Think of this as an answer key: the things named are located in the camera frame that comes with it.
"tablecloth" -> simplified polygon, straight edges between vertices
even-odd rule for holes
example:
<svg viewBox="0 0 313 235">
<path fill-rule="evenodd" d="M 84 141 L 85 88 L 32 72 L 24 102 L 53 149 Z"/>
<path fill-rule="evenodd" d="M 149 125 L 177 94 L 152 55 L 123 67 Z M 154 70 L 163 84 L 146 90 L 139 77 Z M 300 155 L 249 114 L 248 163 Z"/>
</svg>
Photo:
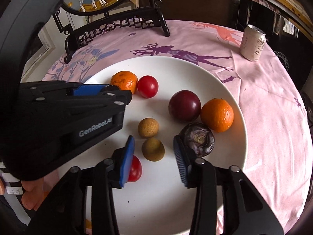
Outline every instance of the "tablecloth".
<svg viewBox="0 0 313 235">
<path fill-rule="evenodd" d="M 79 49 L 69 64 L 62 56 L 43 80 L 85 82 L 103 68 L 136 56 L 176 57 L 205 68 L 239 103 L 248 132 L 244 172 L 287 232 L 303 211 L 312 173 L 307 114 L 290 76 L 267 44 L 258 62 L 243 58 L 242 32 L 208 23 L 167 24 L 170 37 L 161 28 L 105 32 Z M 217 234 L 222 223 L 220 211 Z"/>
</svg>

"hand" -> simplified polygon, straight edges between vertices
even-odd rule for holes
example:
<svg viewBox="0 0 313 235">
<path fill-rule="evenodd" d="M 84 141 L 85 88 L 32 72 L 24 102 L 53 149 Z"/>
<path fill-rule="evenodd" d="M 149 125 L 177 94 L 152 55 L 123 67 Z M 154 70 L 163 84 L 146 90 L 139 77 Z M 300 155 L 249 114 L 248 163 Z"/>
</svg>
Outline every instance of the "hand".
<svg viewBox="0 0 313 235">
<path fill-rule="evenodd" d="M 38 210 L 41 203 L 45 199 L 43 192 L 43 178 L 35 181 L 22 181 L 22 186 L 26 192 L 22 196 L 22 204 L 28 209 Z M 5 187 L 3 182 L 0 180 L 0 195 L 3 195 L 5 192 Z"/>
</svg>

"purple fruit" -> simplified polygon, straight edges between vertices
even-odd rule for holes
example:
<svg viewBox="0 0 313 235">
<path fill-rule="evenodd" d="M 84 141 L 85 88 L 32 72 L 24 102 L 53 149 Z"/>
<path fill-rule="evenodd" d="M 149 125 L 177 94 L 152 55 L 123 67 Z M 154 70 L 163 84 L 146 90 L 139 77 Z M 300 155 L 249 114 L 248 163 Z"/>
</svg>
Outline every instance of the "purple fruit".
<svg viewBox="0 0 313 235">
<path fill-rule="evenodd" d="M 201 103 L 192 91 L 182 90 L 172 96 L 168 111 L 178 121 L 191 122 L 200 115 Z"/>
<path fill-rule="evenodd" d="M 214 147 L 214 135 L 200 123 L 190 123 L 179 133 L 184 145 L 193 149 L 198 157 L 207 156 Z"/>
</svg>

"cherry tomato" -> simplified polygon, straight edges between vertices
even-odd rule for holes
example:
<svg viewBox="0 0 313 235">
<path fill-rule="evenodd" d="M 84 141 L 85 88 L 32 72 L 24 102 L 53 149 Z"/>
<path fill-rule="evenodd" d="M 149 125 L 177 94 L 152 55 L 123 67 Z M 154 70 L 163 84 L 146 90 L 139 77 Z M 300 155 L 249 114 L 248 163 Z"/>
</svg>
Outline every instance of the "cherry tomato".
<svg viewBox="0 0 313 235">
<path fill-rule="evenodd" d="M 142 97 L 151 98 L 159 90 L 157 80 L 152 76 L 143 76 L 137 83 L 137 88 Z"/>
<path fill-rule="evenodd" d="M 191 122 L 198 118 L 201 103 L 195 93 L 182 90 L 174 94 L 168 104 L 170 115 L 182 122 Z"/>
<path fill-rule="evenodd" d="M 136 182 L 142 174 L 142 166 L 139 159 L 134 155 L 129 172 L 128 182 Z"/>
</svg>

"silver can top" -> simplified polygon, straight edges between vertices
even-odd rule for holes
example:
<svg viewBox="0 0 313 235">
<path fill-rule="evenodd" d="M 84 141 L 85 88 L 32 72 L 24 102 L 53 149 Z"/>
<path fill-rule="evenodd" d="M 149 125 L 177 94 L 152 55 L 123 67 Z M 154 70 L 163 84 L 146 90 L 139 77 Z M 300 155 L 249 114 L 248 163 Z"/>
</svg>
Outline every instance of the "silver can top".
<svg viewBox="0 0 313 235">
<path fill-rule="evenodd" d="M 253 25 L 248 25 L 249 28 L 251 28 L 254 31 L 257 31 L 258 33 L 265 35 L 265 32 L 263 32 L 261 29 L 257 28 L 256 26 Z"/>
</svg>

